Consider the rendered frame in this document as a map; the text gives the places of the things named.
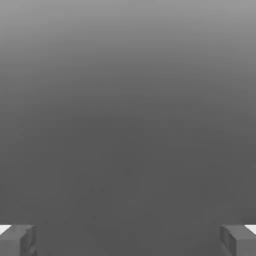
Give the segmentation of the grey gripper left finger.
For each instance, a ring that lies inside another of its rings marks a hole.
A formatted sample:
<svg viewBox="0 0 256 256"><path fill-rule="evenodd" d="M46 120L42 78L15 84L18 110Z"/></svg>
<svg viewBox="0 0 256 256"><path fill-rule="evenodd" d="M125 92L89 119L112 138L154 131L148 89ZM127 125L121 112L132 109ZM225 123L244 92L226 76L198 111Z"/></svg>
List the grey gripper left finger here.
<svg viewBox="0 0 256 256"><path fill-rule="evenodd" d="M0 234L0 256L38 256L37 226L13 224Z"/></svg>

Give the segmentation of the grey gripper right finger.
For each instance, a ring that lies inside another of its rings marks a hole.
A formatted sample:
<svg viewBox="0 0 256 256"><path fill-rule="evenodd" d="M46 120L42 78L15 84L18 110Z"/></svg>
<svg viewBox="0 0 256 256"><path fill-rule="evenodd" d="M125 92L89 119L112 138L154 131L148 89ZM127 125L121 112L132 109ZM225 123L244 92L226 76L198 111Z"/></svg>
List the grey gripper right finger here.
<svg viewBox="0 0 256 256"><path fill-rule="evenodd" d="M221 225L222 256L256 256L256 224Z"/></svg>

